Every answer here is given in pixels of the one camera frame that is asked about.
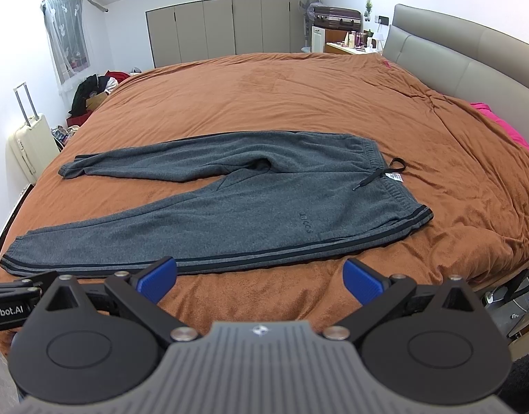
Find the blue gripper pad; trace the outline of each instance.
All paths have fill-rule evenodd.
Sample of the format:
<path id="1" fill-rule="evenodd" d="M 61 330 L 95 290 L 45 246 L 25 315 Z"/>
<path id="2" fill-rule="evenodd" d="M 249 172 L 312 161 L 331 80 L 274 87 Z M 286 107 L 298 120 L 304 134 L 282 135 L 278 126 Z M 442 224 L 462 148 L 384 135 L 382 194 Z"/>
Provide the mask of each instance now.
<path id="1" fill-rule="evenodd" d="M 362 305 L 366 305 L 390 287 L 387 277 L 354 258 L 343 265 L 343 284 Z"/>
<path id="2" fill-rule="evenodd" d="M 130 279 L 132 286 L 146 299 L 158 303 L 176 283 L 176 261 L 165 257 Z"/>

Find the red clothing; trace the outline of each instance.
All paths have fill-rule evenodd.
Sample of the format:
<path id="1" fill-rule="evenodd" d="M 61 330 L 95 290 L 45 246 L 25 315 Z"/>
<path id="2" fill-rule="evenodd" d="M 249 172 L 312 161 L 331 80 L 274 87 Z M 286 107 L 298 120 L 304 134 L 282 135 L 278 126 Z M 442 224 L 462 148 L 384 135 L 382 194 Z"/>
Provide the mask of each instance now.
<path id="1" fill-rule="evenodd" d="M 110 78 L 115 78 L 119 84 L 123 82 L 126 78 L 130 78 L 130 74 L 125 73 L 124 71 L 107 70 L 107 73 L 105 73 L 105 76 L 109 76 Z"/>
<path id="2" fill-rule="evenodd" d="M 92 114 L 92 111 L 91 110 L 87 110 L 84 115 L 71 116 L 71 117 L 67 118 L 67 127 L 82 126 L 86 122 L 86 120 L 88 120 L 88 118 L 90 117 L 91 114 Z"/>

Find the gray sweatpants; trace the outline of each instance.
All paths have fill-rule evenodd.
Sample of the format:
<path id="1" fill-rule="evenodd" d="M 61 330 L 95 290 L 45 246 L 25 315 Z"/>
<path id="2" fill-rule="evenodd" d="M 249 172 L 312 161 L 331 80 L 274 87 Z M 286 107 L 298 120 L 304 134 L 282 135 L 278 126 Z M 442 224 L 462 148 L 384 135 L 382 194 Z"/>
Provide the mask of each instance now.
<path id="1" fill-rule="evenodd" d="M 32 230 L 1 265 L 14 275 L 93 277 L 172 256 L 180 274 L 199 274 L 354 253 L 433 217 L 402 182 L 378 174 L 385 168 L 372 140 L 316 132 L 232 132 L 77 156 L 59 170 L 65 179 L 224 177 L 111 216 Z"/>

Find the drawstring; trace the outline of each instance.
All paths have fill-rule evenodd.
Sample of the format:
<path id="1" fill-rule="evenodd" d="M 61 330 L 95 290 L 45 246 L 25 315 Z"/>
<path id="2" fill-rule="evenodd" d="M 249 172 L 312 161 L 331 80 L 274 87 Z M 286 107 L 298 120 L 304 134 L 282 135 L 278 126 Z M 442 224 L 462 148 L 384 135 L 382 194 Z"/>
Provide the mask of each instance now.
<path id="1" fill-rule="evenodd" d="M 393 168 L 393 164 L 394 163 L 400 163 L 402 165 L 402 167 L 400 168 Z M 367 178 L 361 180 L 359 182 L 359 184 L 353 188 L 353 191 L 355 191 L 357 188 L 361 187 L 361 186 L 365 186 L 365 185 L 368 185 L 371 181 L 373 181 L 374 179 L 377 179 L 378 177 L 384 175 L 385 173 L 401 173 L 403 172 L 404 170 L 406 170 L 406 161 L 404 161 L 402 158 L 400 157 L 395 157 L 393 160 L 391 160 L 391 163 L 389 164 L 389 168 L 384 168 L 384 169 L 381 169 L 381 168 L 377 168 L 376 171 L 374 171 L 370 176 L 368 176 Z"/>

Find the gray upholstered headboard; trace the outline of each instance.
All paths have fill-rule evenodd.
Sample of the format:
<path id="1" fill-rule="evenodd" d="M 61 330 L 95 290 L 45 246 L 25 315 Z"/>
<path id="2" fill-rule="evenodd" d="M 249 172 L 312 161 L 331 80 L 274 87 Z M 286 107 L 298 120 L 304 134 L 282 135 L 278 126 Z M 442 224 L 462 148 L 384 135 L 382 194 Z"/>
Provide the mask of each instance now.
<path id="1" fill-rule="evenodd" d="M 529 45 L 444 13 L 395 6 L 383 55 L 428 87 L 485 102 L 529 142 Z"/>

